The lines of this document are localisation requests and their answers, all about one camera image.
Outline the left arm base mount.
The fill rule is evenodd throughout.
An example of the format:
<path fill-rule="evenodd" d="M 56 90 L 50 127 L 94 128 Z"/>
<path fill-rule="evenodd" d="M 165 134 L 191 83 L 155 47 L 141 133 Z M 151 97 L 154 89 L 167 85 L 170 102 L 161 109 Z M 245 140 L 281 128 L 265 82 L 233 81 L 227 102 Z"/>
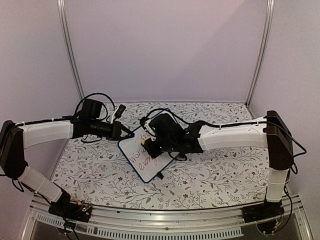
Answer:
<path fill-rule="evenodd" d="M 68 197 L 60 197 L 51 202 L 48 212 L 62 218 L 88 223 L 92 214 L 92 204 L 83 200 L 72 202 Z"/>

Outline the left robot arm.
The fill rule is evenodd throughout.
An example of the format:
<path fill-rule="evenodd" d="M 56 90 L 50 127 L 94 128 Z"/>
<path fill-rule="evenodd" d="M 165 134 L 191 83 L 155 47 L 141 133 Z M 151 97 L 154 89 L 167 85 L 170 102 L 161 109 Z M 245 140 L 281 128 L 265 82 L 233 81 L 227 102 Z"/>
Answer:
<path fill-rule="evenodd" d="M 29 188 L 55 203 L 55 209 L 63 216 L 74 213 L 74 205 L 69 202 L 70 195 L 40 172 L 30 167 L 25 160 L 25 150 L 44 143 L 57 140 L 78 139 L 92 135 L 110 141 L 120 141 L 134 137 L 134 133 L 118 119 L 126 107 L 113 105 L 112 114 L 100 118 L 101 110 L 106 105 L 92 99 L 93 94 L 82 98 L 74 114 L 61 118 L 14 123 L 7 120 L 0 131 L 0 168 L 1 176 Z"/>

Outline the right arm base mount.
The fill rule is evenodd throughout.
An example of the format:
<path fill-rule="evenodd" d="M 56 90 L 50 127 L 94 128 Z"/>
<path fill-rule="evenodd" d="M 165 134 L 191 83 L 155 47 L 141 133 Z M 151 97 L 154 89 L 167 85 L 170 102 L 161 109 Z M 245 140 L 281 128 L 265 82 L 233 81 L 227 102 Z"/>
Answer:
<path fill-rule="evenodd" d="M 282 201 L 269 202 L 264 201 L 256 205 L 245 206 L 241 209 L 242 218 L 245 223 L 275 218 L 285 213 Z"/>

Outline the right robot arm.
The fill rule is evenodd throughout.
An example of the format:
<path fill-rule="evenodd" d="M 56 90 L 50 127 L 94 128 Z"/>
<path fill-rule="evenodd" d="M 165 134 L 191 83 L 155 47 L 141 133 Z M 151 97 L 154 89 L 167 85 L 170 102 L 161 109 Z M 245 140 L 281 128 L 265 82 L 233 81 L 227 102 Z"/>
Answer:
<path fill-rule="evenodd" d="M 159 114 L 149 114 L 139 121 L 140 126 L 149 134 L 141 146 L 153 159 L 163 153 L 173 160 L 185 161 L 188 154 L 203 153 L 220 148 L 258 147 L 268 150 L 269 177 L 265 202 L 259 206 L 262 218 L 269 218 L 278 210 L 285 188 L 286 179 L 295 158 L 293 145 L 301 149 L 301 155 L 307 150 L 294 137 L 274 110 L 266 116 L 251 121 L 227 124 L 213 124 L 204 120 L 187 123 L 183 128 L 177 120 L 179 116 L 172 111 L 161 108 Z"/>

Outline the blue framed whiteboard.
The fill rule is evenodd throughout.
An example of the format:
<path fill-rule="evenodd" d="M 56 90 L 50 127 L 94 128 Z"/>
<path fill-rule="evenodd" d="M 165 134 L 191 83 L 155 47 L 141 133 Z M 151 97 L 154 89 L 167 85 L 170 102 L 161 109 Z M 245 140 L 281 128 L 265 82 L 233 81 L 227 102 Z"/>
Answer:
<path fill-rule="evenodd" d="M 167 153 L 162 153 L 157 158 L 152 158 L 141 146 L 149 134 L 141 127 L 134 131 L 134 137 L 118 141 L 117 146 L 133 170 L 143 183 L 152 181 L 158 173 L 164 170 L 173 159 Z"/>

